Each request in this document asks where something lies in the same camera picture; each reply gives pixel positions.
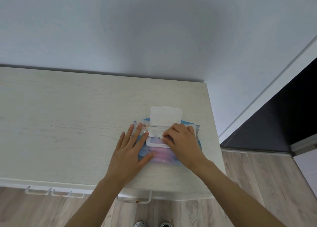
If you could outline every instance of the person's left hand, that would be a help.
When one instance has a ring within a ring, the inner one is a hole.
[[[111,180],[116,181],[121,188],[129,183],[155,156],[155,152],[148,153],[142,160],[138,161],[138,154],[149,132],[146,131],[136,145],[134,145],[141,132],[142,124],[138,123],[136,131],[131,136],[133,128],[134,125],[130,125],[126,135],[122,132],[105,175],[105,178],[109,177]]]

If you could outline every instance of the sneaker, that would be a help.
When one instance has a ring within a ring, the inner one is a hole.
[[[147,225],[144,221],[138,221],[134,224],[134,227],[147,227]]]
[[[168,222],[163,222],[160,227],[173,227],[173,226]]]

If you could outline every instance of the plastic lid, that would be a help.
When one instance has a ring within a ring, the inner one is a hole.
[[[152,107],[150,113],[151,126],[172,126],[182,121],[182,110],[171,107]]]

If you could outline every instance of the white wall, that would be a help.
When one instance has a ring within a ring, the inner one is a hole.
[[[295,156],[294,160],[317,197],[317,149]]]
[[[220,135],[316,26],[317,0],[0,0],[0,63],[205,81]]]

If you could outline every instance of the wet wipes package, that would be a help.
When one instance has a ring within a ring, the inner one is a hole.
[[[201,144],[198,138],[199,125],[181,120],[181,109],[175,109],[170,107],[152,107],[150,118],[140,121],[142,123],[142,131],[138,137],[141,138],[145,131],[149,132],[149,136],[144,143],[141,151],[139,152],[139,159],[142,159],[146,154],[150,152],[156,152],[155,157],[151,162],[156,163],[169,163],[179,164],[179,160],[176,158],[173,151],[168,145],[166,145],[161,139],[162,134],[174,123],[182,123],[186,127],[192,126],[195,132],[197,142],[201,148]],[[134,130],[137,126],[137,121],[134,121]]]

